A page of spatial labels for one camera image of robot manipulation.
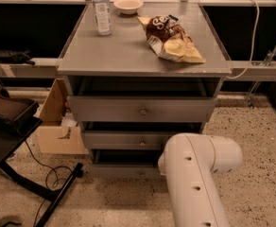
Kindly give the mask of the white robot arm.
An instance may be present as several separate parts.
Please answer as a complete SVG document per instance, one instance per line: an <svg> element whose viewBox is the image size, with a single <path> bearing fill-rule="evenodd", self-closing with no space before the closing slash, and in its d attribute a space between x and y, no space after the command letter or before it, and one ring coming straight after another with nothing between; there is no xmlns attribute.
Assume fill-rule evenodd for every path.
<svg viewBox="0 0 276 227"><path fill-rule="evenodd" d="M175 227L231 227L212 175L241 166L243 153L231 138L179 133L158 160L165 176Z"/></svg>

